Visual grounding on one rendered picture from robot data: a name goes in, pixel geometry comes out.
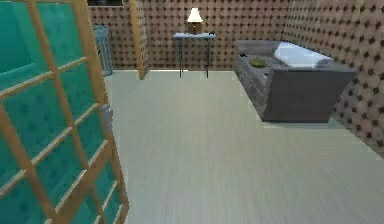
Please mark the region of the olive green round dish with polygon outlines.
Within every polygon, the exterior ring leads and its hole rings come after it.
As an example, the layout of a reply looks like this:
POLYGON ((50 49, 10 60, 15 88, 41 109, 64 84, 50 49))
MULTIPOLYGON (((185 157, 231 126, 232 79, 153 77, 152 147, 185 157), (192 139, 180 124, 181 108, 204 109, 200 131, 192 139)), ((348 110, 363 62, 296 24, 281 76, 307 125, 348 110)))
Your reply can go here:
POLYGON ((267 66, 267 63, 265 60, 261 59, 261 58, 251 58, 249 60, 249 63, 255 67, 255 68, 264 68, 267 66))

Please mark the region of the white shade table lamp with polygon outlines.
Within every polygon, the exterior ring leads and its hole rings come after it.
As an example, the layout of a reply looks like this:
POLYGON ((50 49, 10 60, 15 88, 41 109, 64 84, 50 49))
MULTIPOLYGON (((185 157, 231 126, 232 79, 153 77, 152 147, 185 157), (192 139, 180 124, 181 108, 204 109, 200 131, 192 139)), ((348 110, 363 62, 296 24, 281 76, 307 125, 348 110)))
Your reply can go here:
POLYGON ((197 7, 192 8, 187 19, 188 32, 190 34, 200 34, 202 32, 203 19, 197 7))

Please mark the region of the grey side table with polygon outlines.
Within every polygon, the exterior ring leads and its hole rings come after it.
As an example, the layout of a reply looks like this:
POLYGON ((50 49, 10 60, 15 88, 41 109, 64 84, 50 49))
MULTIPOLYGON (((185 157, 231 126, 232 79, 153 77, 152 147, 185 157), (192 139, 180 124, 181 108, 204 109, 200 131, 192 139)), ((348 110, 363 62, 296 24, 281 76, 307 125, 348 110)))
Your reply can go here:
POLYGON ((179 77, 182 77, 183 69, 183 41, 184 40, 205 40, 206 45, 206 62, 205 62, 205 73, 206 77, 209 77, 209 66, 210 66, 210 49, 211 41, 216 38, 214 32, 201 33, 201 34, 189 34, 189 33, 175 33, 172 36, 178 43, 178 63, 179 63, 179 77))

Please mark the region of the grey sofa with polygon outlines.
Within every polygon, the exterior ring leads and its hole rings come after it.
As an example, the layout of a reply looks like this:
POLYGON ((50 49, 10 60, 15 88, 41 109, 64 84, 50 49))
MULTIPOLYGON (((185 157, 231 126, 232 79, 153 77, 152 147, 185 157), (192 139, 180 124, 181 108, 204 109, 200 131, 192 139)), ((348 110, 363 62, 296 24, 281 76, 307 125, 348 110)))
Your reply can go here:
POLYGON ((264 122, 326 123, 337 98, 358 70, 335 61, 315 68, 289 67, 274 57, 283 41, 238 40, 235 74, 264 122), (251 58, 266 61, 255 68, 251 58))

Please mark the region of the wooden glass-paned door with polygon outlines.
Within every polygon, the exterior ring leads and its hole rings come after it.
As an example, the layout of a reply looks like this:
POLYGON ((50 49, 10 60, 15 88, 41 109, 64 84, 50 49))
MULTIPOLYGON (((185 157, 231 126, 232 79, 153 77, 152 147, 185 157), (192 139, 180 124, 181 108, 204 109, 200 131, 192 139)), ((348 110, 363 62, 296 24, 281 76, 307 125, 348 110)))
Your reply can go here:
POLYGON ((86 0, 0 0, 0 224, 126 222, 93 26, 86 0))

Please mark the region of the wooden door frame post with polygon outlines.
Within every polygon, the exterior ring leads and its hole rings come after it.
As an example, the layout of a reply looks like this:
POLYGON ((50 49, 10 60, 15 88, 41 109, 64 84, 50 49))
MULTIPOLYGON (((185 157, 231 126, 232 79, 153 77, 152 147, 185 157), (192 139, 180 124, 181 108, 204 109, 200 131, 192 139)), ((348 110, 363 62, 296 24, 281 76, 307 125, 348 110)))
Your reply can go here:
POLYGON ((144 4, 143 0, 128 1, 139 79, 144 80, 150 70, 144 4))

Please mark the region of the white pillow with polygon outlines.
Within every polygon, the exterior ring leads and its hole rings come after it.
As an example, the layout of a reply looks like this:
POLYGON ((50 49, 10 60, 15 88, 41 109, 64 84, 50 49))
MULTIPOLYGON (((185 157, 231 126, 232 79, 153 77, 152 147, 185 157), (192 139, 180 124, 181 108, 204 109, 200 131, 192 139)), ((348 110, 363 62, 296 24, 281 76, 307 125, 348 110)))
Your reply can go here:
POLYGON ((280 42, 274 51, 274 57, 289 67, 315 68, 332 58, 289 42, 280 42))

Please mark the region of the dark framed wall picture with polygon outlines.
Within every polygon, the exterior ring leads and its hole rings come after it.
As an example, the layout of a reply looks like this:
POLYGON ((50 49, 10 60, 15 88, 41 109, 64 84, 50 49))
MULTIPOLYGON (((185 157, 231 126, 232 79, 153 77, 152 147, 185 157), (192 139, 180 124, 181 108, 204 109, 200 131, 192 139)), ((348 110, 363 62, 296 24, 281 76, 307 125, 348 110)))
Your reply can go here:
POLYGON ((123 0, 87 0, 91 7, 121 7, 123 0))

